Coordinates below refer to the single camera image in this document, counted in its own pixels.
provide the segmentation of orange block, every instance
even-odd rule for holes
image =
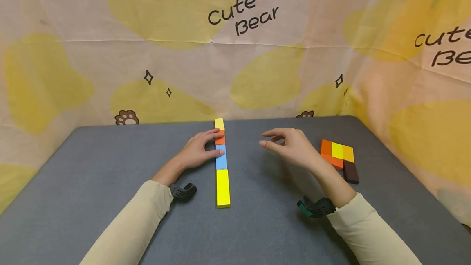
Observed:
[[[216,145],[226,144],[226,131],[220,130],[218,133],[222,133],[224,136],[216,139]]]
[[[338,159],[336,157],[333,157],[333,156],[329,156],[329,155],[326,155],[324,153],[321,154],[321,156],[327,161],[329,162],[332,166],[334,166],[335,169],[339,170],[339,171],[342,171],[343,170],[343,160],[342,159]]]
[[[321,142],[321,153],[332,156],[332,141],[323,139]]]

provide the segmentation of left hand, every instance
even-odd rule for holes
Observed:
[[[224,134],[218,133],[219,128],[211,129],[206,132],[200,132],[190,138],[183,147],[182,151],[174,159],[177,160],[184,170],[196,168],[202,163],[214,157],[220,157],[224,154],[223,150],[205,151],[204,145],[210,140],[224,137]]]
[[[186,169],[196,168],[209,159],[222,156],[224,154],[222,150],[205,151],[204,149],[204,145],[210,140],[224,137],[224,134],[218,132],[219,128],[211,129],[206,132],[200,132],[190,138],[180,153],[168,161],[152,177],[152,180],[170,186],[170,184],[177,181],[178,177]]]

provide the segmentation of bear paw print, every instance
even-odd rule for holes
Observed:
[[[133,110],[120,110],[114,119],[116,120],[117,125],[139,124],[139,119]]]
[[[301,115],[298,115],[296,117],[313,117],[314,116],[314,111],[304,111],[301,113]]]

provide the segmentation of yellow block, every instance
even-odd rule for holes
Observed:
[[[332,156],[343,159],[343,145],[332,142]]]
[[[229,171],[216,170],[216,205],[218,208],[230,207]]]
[[[219,130],[226,129],[224,128],[224,121],[222,120],[222,118],[214,119],[214,128],[219,128]]]
[[[347,145],[343,146],[343,159],[347,160],[348,162],[354,163],[353,148]]]

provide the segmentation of block arrangement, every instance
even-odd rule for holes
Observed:
[[[214,128],[219,128],[219,132],[226,134],[222,118],[214,119]],[[226,136],[216,139],[216,150],[224,151],[222,156],[216,158],[216,206],[218,208],[230,207],[231,197],[226,158]]]
[[[338,171],[343,171],[343,178],[352,184],[359,184],[357,167],[354,164],[353,148],[323,139],[321,156]]]

